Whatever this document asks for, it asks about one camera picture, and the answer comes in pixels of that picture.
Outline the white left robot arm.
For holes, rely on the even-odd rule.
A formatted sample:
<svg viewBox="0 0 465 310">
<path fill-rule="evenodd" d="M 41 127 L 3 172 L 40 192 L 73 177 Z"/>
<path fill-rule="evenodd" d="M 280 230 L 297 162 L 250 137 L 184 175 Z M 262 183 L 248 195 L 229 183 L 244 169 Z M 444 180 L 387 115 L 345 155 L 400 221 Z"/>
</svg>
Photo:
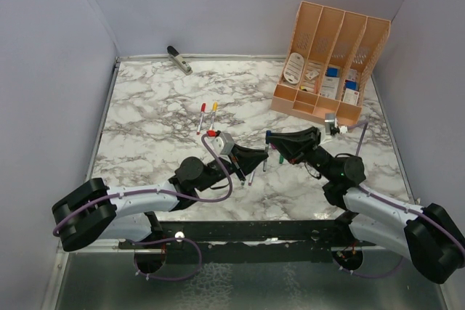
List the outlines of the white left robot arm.
<svg viewBox="0 0 465 310">
<path fill-rule="evenodd" d="M 151 223 L 139 226 L 123 218 L 149 212 L 172 212 L 201 201 L 199 192 L 222 180 L 250 174 L 267 159 L 264 150 L 235 145 L 227 158 L 203 163 L 197 157 L 185 158 L 174 175 L 162 184 L 141 187 L 109 187 L 101 178 L 84 182 L 52 206 L 59 237 L 67 252 L 85 248 L 99 239 L 137 241 L 145 248 L 158 244 L 161 231 Z"/>
</svg>

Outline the red-tipped white pen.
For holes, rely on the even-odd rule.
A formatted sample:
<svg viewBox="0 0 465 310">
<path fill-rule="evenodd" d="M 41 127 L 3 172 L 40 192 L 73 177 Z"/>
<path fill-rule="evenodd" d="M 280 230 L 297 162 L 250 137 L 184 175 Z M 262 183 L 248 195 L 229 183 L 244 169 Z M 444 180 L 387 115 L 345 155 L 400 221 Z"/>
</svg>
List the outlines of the red-tipped white pen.
<svg viewBox="0 0 465 310">
<path fill-rule="evenodd" d="M 201 134 L 201 129 L 202 129 L 202 124 L 203 124 L 204 115 L 205 115 L 205 109 L 203 108 L 203 109 L 201 109 L 201 114 L 200 114 L 200 118 L 199 118 L 197 130 L 196 130 L 196 134 L 197 134 L 197 135 L 200 135 L 200 134 Z"/>
</svg>

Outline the orange-tipped white pen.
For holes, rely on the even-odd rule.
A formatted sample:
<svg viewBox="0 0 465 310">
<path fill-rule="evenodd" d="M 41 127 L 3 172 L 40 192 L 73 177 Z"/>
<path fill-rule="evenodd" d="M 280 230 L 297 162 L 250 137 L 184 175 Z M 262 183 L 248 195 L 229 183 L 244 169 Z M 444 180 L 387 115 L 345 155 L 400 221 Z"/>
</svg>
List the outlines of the orange-tipped white pen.
<svg viewBox="0 0 465 310">
<path fill-rule="evenodd" d="M 211 117 L 210 117 L 210 124 L 209 124 L 209 131 L 213 131 L 214 130 L 214 123 L 215 123 L 215 118 L 216 118 L 216 110 L 213 110 L 211 112 Z"/>
</svg>

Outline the purple-tipped white pen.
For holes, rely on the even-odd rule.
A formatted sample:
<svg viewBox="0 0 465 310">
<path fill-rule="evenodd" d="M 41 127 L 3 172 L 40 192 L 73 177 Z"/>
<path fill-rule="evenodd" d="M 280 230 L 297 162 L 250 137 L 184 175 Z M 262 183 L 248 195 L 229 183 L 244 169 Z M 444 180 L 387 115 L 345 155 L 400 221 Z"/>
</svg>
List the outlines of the purple-tipped white pen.
<svg viewBox="0 0 465 310">
<path fill-rule="evenodd" d="M 264 152 L 265 152 L 265 154 L 266 154 L 266 157 L 265 157 L 265 159 L 264 159 L 264 161 L 263 161 L 263 163 L 262 163 L 262 170 L 263 170 L 263 172 L 266 172 L 266 170 L 267 170 L 267 159 L 268 159 L 268 156 L 269 156 L 269 154 L 268 154 L 268 153 L 269 153 L 269 148 L 270 148 L 269 143 L 266 143 L 265 149 L 264 149 Z"/>
</svg>

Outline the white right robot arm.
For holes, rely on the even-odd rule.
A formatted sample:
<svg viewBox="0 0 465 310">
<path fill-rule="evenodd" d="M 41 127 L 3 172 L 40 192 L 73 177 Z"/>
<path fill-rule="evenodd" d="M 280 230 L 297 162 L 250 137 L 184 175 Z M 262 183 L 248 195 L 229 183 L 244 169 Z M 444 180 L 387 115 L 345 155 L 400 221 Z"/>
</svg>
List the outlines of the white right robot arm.
<svg viewBox="0 0 465 310">
<path fill-rule="evenodd" d="M 442 206 L 404 203 L 367 187 L 362 158 L 332 155 L 322 147 L 315 127 L 293 133 L 269 131 L 265 141 L 290 164 L 308 165 L 327 179 L 326 200 L 350 215 L 333 228 L 339 244 L 358 240 L 388 249 L 436 284 L 464 267 L 464 235 Z"/>
</svg>

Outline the magenta-tipped white pen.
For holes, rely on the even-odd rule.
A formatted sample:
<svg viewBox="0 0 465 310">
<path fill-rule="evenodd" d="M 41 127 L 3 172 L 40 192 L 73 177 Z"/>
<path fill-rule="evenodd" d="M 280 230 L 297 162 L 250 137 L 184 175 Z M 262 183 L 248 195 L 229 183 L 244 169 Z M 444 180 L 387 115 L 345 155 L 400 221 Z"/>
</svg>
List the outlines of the magenta-tipped white pen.
<svg viewBox="0 0 465 310">
<path fill-rule="evenodd" d="M 250 173 L 250 177 L 249 177 L 249 179 L 248 179 L 248 186 L 251 186 L 251 185 L 253 184 L 254 175 L 255 175 L 255 170 L 253 170 L 253 171 Z"/>
</svg>

